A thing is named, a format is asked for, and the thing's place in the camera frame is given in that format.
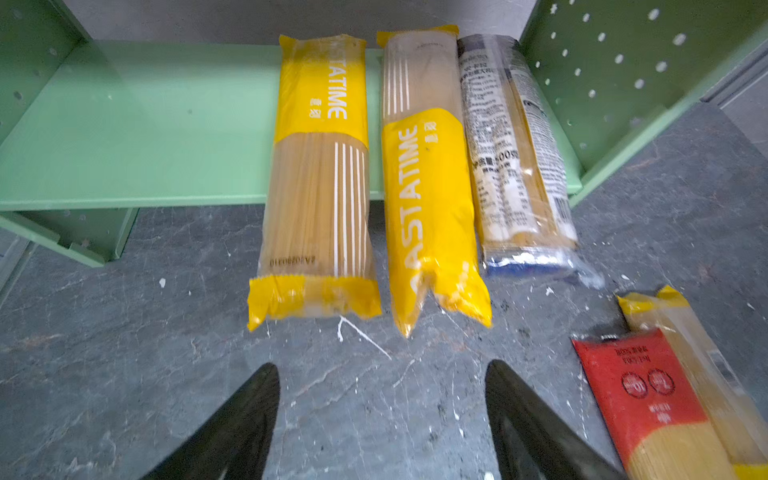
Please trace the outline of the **yellow Pastatime spaghetti package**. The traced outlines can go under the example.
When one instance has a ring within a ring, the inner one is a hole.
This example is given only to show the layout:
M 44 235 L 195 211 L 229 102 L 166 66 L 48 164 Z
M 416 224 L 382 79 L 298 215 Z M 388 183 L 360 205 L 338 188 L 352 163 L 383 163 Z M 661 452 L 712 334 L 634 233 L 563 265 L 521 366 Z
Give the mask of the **yellow Pastatime spaghetti package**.
M 279 39 L 271 177 L 248 328 L 267 320 L 381 314 L 370 207 L 366 43 Z

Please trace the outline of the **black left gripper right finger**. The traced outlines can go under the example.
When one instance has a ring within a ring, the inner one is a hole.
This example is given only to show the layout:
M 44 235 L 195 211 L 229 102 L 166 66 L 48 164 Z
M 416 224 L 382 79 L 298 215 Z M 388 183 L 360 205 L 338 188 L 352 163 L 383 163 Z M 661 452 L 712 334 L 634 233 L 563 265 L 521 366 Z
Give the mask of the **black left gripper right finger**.
M 501 478 L 626 477 L 581 439 L 500 359 L 487 366 L 485 402 Z

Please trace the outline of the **clear grey spaghetti package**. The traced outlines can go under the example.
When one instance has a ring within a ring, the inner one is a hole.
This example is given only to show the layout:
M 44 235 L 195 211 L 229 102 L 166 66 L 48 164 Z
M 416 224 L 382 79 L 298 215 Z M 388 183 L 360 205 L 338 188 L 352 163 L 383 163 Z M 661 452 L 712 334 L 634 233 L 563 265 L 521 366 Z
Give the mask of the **clear grey spaghetti package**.
M 565 162 L 518 41 L 465 36 L 458 58 L 483 270 L 602 288 L 579 254 Z

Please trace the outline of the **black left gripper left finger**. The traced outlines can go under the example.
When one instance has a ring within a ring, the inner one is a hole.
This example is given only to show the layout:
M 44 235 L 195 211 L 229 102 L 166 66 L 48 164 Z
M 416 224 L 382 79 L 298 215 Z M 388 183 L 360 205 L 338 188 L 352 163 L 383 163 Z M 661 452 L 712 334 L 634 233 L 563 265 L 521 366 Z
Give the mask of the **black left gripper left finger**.
M 146 479 L 261 479 L 280 402 L 276 365 L 263 364 Z

